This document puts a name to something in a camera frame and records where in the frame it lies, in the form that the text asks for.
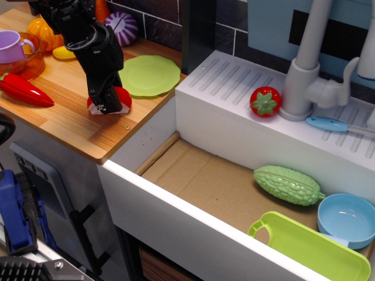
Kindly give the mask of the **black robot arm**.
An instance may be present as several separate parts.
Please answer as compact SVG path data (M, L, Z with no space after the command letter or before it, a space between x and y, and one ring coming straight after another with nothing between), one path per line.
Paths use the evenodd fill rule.
M86 74L88 96L101 114L124 113L116 89L122 87L118 72L124 54L113 29L94 16L89 1L29 1L54 34L62 35Z

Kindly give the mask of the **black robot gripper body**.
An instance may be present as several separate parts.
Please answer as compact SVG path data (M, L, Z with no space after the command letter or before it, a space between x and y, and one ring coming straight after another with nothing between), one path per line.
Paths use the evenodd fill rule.
M124 56L111 28L91 25L89 31L83 40L71 45L71 50L86 74L88 92L103 94L113 86L122 86L118 72Z

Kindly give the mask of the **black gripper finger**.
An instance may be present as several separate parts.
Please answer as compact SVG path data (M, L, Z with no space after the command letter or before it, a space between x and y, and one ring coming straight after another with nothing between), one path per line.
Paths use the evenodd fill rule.
M93 100L88 97L88 110L92 114L117 114L122 110L118 86L106 86Z

